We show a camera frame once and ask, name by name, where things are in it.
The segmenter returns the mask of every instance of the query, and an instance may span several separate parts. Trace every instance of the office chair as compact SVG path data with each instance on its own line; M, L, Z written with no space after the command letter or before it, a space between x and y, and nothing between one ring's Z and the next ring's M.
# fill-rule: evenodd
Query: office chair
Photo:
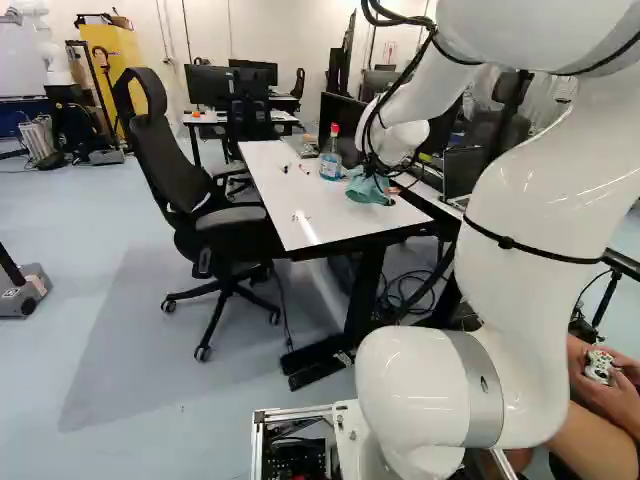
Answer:
M134 113L128 88L133 79L146 95L145 115ZM229 202L216 184L216 177L210 177L184 156L165 117L166 92L153 70L125 70L114 87L114 98L149 189L175 230L175 246L193 263L192 276L217 278L185 292L170 293L161 306L164 312L172 313L178 300L220 291L211 321L194 352L198 362L205 362L211 354L211 336L232 295L238 294L264 308L269 312L270 323L278 323L280 309L240 282L249 280L253 285L266 281L273 269L272 259L283 254L282 245L261 204ZM238 270L240 262L250 262L252 266Z
M240 161L242 155L238 150L238 142L279 140L280 135L273 125L267 97L243 96L233 100L227 117L226 137L225 150L229 155L228 160ZM239 185L227 194L229 199L233 199L236 194L250 188L253 182L249 177L230 178L229 185Z
M300 100L302 98L302 94L304 93L304 81L307 78L307 74L304 71L304 68L298 68L296 70L296 84L291 90L291 96Z

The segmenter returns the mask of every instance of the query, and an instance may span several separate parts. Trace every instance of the game controller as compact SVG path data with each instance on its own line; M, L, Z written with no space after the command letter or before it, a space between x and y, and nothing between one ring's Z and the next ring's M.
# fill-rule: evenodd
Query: game controller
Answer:
M611 385L609 370L613 367L613 357L602 350L587 352L587 365L584 375L602 385Z

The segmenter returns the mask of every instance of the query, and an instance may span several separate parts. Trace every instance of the small bottle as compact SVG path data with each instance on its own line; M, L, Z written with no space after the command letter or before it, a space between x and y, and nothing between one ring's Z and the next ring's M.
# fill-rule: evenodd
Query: small bottle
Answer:
M331 124L331 136L320 152L320 176L326 180L337 181L342 178L342 157L338 153L338 133L340 126Z

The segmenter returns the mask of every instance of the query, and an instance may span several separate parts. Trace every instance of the chair backrest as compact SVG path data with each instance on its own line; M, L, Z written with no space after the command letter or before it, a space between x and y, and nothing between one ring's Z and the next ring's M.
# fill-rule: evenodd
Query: chair backrest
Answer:
M147 97L148 112L133 111L129 83L136 79ZM167 93L150 68L128 68L114 86L114 99L122 125L167 221L178 228L209 193L210 177L182 153L165 117Z
M304 68L298 68L296 70L296 84L291 90L291 96L300 100L302 98L302 94L304 93L304 81L307 77Z
M277 140L280 138L271 119L266 99L243 97L233 100L227 120L229 138L235 142Z

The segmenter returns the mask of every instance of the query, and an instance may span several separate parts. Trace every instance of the computer monitor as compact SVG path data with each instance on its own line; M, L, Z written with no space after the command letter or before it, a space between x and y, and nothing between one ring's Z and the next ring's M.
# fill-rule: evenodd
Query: computer monitor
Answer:
M269 72L262 68L230 68L235 77L236 93L254 98L269 96Z
M278 64L273 62L254 62L253 60L229 59L230 67L255 68L267 71L267 81L269 85L275 87L278 85Z
M318 147L322 149L329 138L331 124L340 125L338 150L345 167L353 168L361 160L355 143L356 129L367 104L335 93L322 92L320 97L320 125Z
M329 51L329 69L326 71L327 92L346 96L349 94L349 72L351 70L351 53L356 28L356 10L349 17L349 26L342 38L340 48Z
M189 101L217 109L229 108L231 95L235 91L233 70L211 65L184 66L189 90Z
M349 17L349 27L344 34L342 50L344 52L342 67L340 68L340 94L347 95L349 73L351 71L351 53L353 52L353 38L356 32L356 10Z
M360 90L360 100L371 102L378 93L389 90L400 77L400 72L387 72L384 70L367 70L362 78L362 88Z

